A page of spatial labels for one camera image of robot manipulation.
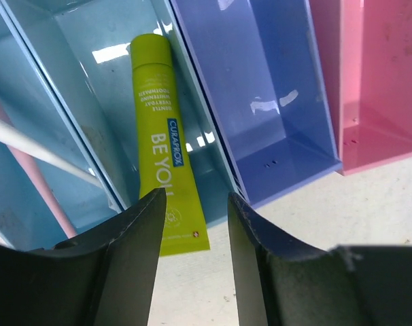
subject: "tube cap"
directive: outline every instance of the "tube cap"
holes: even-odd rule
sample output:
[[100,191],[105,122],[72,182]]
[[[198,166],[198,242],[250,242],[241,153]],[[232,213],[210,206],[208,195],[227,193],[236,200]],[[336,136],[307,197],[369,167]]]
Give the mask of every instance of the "tube cap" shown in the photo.
[[143,34],[131,42],[132,69],[150,63],[172,67],[170,42],[157,34]]

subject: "blue tray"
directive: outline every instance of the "blue tray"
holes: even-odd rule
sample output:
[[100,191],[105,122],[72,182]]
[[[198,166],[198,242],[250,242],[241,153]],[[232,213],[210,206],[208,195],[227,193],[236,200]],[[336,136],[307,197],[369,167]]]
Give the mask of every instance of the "blue tray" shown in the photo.
[[341,167],[307,0],[170,1],[252,206]]
[[[186,146],[208,226],[225,220],[227,194],[236,189],[171,8],[163,2],[154,5],[150,0],[0,0],[0,99],[5,110],[21,131],[92,169],[104,184],[102,190],[40,164],[80,232],[116,214],[108,200],[122,211],[138,199],[127,48],[142,33],[165,34],[173,46]],[[0,233],[23,250],[61,241],[63,233],[50,211],[0,145],[0,166],[6,162],[14,173],[3,176],[11,189],[5,186],[0,194],[0,216],[10,209],[17,226],[0,220]],[[24,200],[27,193],[32,196]]]

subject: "pink plastic bin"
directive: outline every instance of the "pink plastic bin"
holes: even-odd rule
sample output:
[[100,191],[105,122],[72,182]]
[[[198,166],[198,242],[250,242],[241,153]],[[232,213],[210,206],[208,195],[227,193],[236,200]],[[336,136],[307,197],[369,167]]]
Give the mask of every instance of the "pink plastic bin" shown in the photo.
[[412,156],[412,0],[310,0],[343,174]]

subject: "white surface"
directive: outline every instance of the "white surface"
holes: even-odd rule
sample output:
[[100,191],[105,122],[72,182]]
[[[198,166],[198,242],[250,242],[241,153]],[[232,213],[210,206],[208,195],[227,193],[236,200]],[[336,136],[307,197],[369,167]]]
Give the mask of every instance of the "white surface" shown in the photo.
[[[349,177],[329,175],[258,212],[322,249],[337,244],[412,245],[412,158]],[[227,224],[211,250],[160,259],[150,326],[237,326]]]

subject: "toothpaste tube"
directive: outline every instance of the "toothpaste tube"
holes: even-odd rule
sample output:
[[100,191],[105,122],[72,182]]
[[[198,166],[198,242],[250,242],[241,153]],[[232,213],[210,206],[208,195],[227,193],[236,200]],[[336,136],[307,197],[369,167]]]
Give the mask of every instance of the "toothpaste tube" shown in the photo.
[[185,146],[168,40],[140,35],[131,43],[139,143],[140,197],[163,187],[167,213],[161,255],[209,249],[199,194]]

